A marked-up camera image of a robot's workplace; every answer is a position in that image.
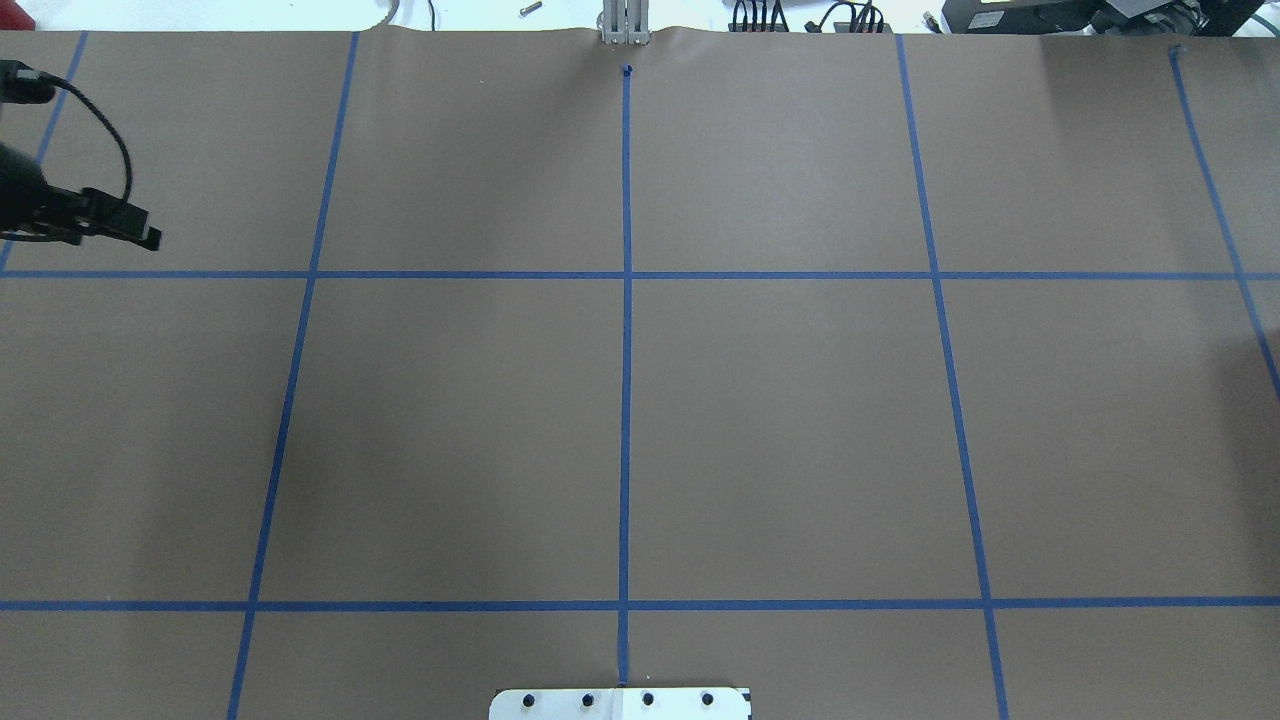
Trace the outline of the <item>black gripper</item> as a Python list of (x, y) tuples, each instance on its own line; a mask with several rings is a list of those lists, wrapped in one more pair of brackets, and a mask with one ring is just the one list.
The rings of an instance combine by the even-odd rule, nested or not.
[(1, 229), (29, 242), (78, 245), (104, 236), (147, 251), (160, 249), (163, 232), (150, 213), (96, 188), (79, 193), (47, 182), (31, 155), (1, 146)]

